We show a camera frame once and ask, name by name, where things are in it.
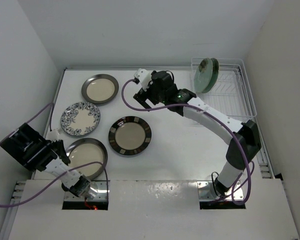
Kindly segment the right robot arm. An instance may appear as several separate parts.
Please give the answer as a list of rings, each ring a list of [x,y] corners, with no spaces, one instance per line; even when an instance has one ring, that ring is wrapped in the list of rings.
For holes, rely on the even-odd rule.
[[[257,124],[252,120],[233,119],[204,103],[194,92],[178,88],[167,71],[140,68],[133,75],[133,82],[141,85],[133,98],[145,109],[151,109],[147,101],[162,104],[171,112],[204,126],[227,144],[226,163],[212,187],[217,195],[224,196],[261,149]]]

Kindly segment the teal flower plate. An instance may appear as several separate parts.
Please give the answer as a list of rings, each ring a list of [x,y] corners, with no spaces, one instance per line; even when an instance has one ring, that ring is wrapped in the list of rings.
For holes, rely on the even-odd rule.
[[[216,58],[211,58],[211,61],[212,61],[212,76],[207,86],[208,92],[211,91],[214,85],[216,84],[219,75],[219,68],[220,68],[219,61]]]
[[[204,58],[195,71],[193,78],[194,89],[202,93],[209,85],[213,74],[213,63],[210,58]]]

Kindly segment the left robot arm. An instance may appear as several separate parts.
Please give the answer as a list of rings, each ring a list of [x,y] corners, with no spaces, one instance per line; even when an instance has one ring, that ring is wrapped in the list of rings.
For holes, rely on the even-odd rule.
[[[70,167],[62,140],[48,140],[27,123],[0,144],[11,157],[27,170],[40,171],[60,179],[66,192],[76,197],[88,197],[91,181]]]

